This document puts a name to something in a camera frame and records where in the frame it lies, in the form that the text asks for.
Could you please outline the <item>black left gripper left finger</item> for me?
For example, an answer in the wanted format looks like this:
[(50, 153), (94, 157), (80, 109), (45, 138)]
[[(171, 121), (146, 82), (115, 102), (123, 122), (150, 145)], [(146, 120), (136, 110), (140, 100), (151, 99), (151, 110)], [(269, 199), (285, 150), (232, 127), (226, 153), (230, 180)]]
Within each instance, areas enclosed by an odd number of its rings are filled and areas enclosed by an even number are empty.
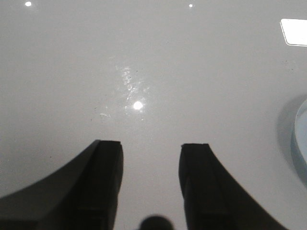
[(123, 176), (118, 141), (95, 140), (51, 175), (0, 199), (3, 230), (111, 230)]

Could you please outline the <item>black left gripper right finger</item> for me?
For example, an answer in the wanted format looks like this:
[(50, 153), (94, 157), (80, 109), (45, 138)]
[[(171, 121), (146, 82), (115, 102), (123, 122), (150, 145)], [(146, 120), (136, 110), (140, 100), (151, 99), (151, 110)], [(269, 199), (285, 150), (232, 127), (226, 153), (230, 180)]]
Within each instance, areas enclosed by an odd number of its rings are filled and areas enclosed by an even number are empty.
[(181, 147), (178, 175), (189, 230), (284, 230), (217, 159), (209, 144)]

